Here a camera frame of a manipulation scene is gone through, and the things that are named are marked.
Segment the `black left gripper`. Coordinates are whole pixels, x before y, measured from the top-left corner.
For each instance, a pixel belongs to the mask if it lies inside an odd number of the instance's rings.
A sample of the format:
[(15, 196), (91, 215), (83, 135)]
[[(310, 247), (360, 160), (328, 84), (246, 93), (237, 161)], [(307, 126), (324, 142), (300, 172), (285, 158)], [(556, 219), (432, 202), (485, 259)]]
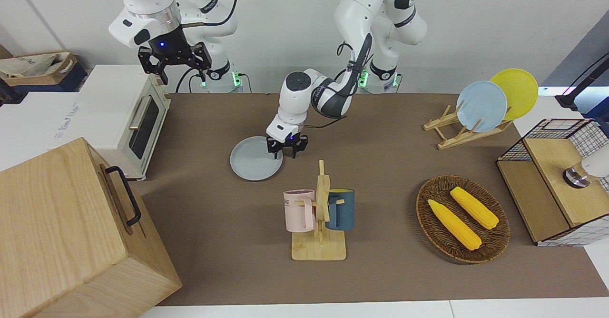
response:
[(295, 159), (299, 151), (306, 149), (308, 141), (308, 136), (292, 136), (287, 138), (285, 142), (280, 142), (270, 136), (266, 137), (267, 149), (272, 151), (275, 160), (279, 159), (279, 153), (284, 148), (292, 148), (292, 159)]

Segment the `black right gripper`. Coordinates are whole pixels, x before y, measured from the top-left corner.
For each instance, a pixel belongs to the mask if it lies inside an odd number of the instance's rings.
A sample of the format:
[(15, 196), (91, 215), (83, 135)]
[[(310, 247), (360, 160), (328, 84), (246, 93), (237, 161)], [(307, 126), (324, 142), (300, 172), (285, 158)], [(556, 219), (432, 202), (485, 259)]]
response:
[(207, 47), (203, 42), (190, 45), (182, 27), (152, 38), (147, 43), (147, 47), (138, 48), (138, 59), (145, 73), (156, 75), (157, 86), (168, 85), (167, 66), (189, 66), (198, 71), (201, 82), (206, 81), (207, 70), (212, 66)]

